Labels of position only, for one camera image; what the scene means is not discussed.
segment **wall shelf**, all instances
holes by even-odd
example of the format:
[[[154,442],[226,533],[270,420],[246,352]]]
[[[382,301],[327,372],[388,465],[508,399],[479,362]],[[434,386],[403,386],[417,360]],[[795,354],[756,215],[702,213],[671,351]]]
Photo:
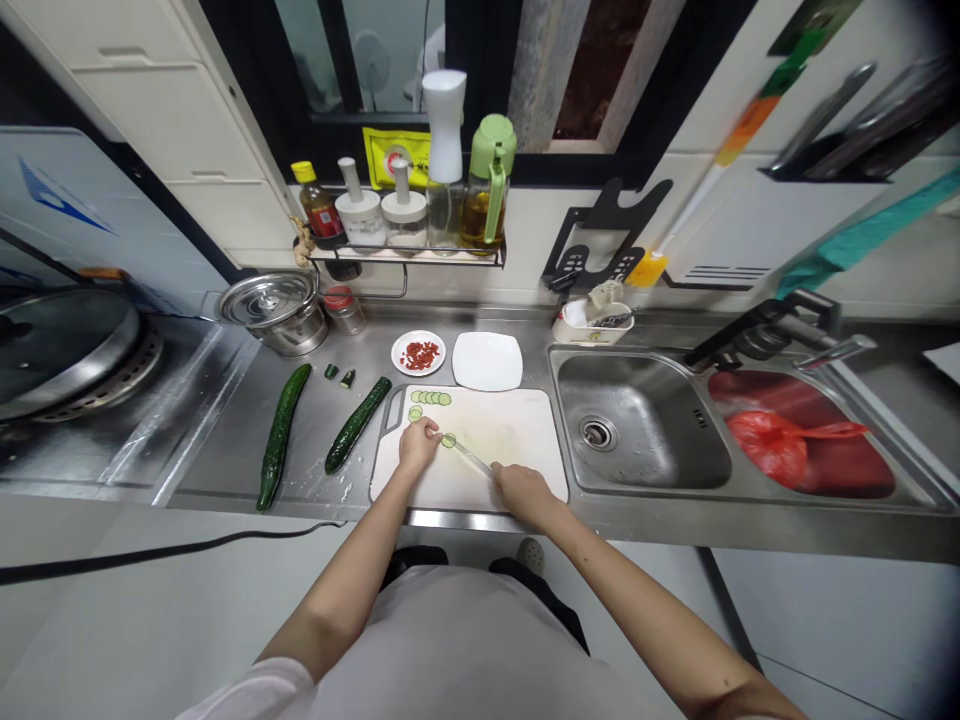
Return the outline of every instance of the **wall shelf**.
[[[383,245],[353,245],[346,243],[331,243],[331,238],[314,236],[316,248],[310,253],[310,260],[344,261],[344,262],[372,262],[393,263],[402,265],[445,265],[462,267],[503,267],[507,261],[506,240],[500,247],[488,254],[477,255],[477,250],[468,248],[446,248],[444,254],[434,252],[431,248],[423,248],[416,255],[402,254],[396,248]]]
[[[500,247],[487,255],[477,255],[478,252],[472,248],[444,248],[438,254],[430,248],[423,248],[419,253],[413,256],[401,254],[396,248],[383,245],[352,245],[345,242],[337,242],[343,235],[334,238],[318,238],[313,236],[316,247],[307,256],[313,271],[317,277],[317,287],[321,285],[320,263],[321,262],[350,262],[350,263],[384,263],[390,265],[399,265],[403,270],[403,287],[396,295],[371,295],[364,293],[351,293],[353,297],[361,299],[377,300],[398,300],[407,294],[408,265],[439,265],[446,267],[476,267],[476,268],[502,268],[507,262],[507,241],[500,244]],[[297,246],[299,238],[294,238],[293,245]],[[318,291],[321,297],[342,297],[340,293],[324,293]]]

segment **cutting board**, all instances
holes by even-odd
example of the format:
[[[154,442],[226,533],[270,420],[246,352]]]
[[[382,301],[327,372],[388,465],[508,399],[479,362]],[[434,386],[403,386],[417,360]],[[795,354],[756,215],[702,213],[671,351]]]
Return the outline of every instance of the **cutting board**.
[[[447,406],[415,403],[410,395],[444,392]],[[557,429],[550,410],[550,398],[542,390],[508,390],[487,393],[461,387],[407,385],[391,396],[384,430],[377,448],[370,497],[376,500],[400,462],[400,435],[410,425],[410,408],[419,405],[440,430],[453,433],[470,452],[488,465],[526,465],[539,470],[550,491],[567,501],[567,478],[560,458]],[[388,427],[393,419],[394,424]],[[497,499],[493,482],[475,468],[456,448],[437,448],[437,456],[426,469],[410,507],[426,510],[468,510],[507,512]]]

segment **sink drain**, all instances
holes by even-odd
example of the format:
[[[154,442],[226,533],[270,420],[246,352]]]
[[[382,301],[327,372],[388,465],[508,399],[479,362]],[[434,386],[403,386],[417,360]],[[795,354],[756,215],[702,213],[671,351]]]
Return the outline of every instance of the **sink drain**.
[[[617,446],[617,429],[598,415],[588,415],[580,421],[580,437],[588,447],[610,452]]]

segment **green towel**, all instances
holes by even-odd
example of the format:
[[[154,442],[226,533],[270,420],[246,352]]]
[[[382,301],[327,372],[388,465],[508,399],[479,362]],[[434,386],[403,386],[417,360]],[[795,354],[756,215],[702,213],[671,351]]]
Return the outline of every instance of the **green towel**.
[[[852,268],[871,250],[922,218],[958,189],[960,165],[910,197],[841,230],[822,242],[813,255],[783,274],[780,287],[777,288],[777,298],[782,300],[797,288],[816,290],[836,273]]]

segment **stainless steel pot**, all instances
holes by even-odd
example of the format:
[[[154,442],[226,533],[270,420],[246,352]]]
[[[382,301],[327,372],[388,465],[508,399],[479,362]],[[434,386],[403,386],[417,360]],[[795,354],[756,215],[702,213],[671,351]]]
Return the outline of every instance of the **stainless steel pot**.
[[[220,297],[217,319],[242,325],[279,355],[305,355],[327,337],[313,275],[279,272],[241,280]]]

